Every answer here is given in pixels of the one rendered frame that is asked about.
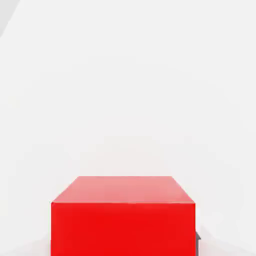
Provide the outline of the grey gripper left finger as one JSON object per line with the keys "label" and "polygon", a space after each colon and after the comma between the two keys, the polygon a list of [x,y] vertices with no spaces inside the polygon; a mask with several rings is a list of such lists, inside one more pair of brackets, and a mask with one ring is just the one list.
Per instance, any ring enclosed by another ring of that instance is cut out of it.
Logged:
{"label": "grey gripper left finger", "polygon": [[8,250],[5,256],[51,256],[51,233],[34,233],[22,231],[15,240],[15,247]]}

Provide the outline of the small red cube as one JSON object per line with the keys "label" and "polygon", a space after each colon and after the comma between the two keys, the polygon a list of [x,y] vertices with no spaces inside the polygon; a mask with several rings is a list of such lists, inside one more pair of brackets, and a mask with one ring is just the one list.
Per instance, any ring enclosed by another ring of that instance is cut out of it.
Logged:
{"label": "small red cube", "polygon": [[50,256],[196,256],[196,204],[170,176],[80,176],[51,203]]}

